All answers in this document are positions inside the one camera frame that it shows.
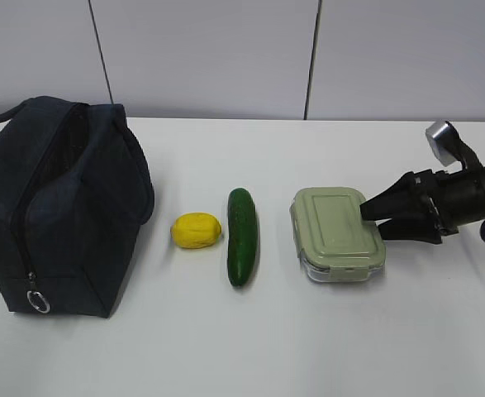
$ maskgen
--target lemon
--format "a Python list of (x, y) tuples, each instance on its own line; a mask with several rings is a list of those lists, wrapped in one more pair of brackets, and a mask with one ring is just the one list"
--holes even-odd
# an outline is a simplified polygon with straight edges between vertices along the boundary
[(208, 213), (186, 213), (170, 228), (174, 242), (182, 248), (211, 246), (221, 233), (220, 223)]

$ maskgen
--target insulated lunch bag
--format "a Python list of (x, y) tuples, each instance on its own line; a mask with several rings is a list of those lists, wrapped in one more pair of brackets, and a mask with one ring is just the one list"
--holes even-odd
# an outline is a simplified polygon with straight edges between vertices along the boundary
[(0, 292), (12, 312), (107, 318), (154, 208), (122, 105), (28, 99), (0, 132)]

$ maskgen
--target plastic food container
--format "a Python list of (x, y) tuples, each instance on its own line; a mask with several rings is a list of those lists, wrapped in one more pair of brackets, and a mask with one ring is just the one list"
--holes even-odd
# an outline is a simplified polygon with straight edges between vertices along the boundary
[(308, 277), (364, 281), (383, 268), (385, 245), (374, 222), (361, 218), (365, 197), (351, 188), (308, 188), (293, 200), (293, 235)]

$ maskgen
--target cucumber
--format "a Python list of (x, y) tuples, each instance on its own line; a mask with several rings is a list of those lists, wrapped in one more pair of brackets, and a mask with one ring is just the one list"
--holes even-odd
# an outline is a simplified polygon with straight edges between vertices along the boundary
[(227, 221), (227, 275), (231, 285), (242, 287), (253, 273), (259, 243), (255, 204), (246, 189), (238, 188), (230, 193), (227, 202)]

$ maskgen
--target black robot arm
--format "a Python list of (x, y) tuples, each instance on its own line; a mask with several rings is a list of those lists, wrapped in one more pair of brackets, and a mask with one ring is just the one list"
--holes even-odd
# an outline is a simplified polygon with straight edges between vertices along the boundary
[[(431, 148), (443, 165), (459, 161), (453, 174), (425, 170), (404, 174), (393, 186), (361, 205), (363, 219), (386, 220), (378, 227), (385, 240), (440, 244), (458, 227), (485, 220), (485, 167), (449, 122), (426, 130)], [(485, 241), (485, 222), (481, 227)]]

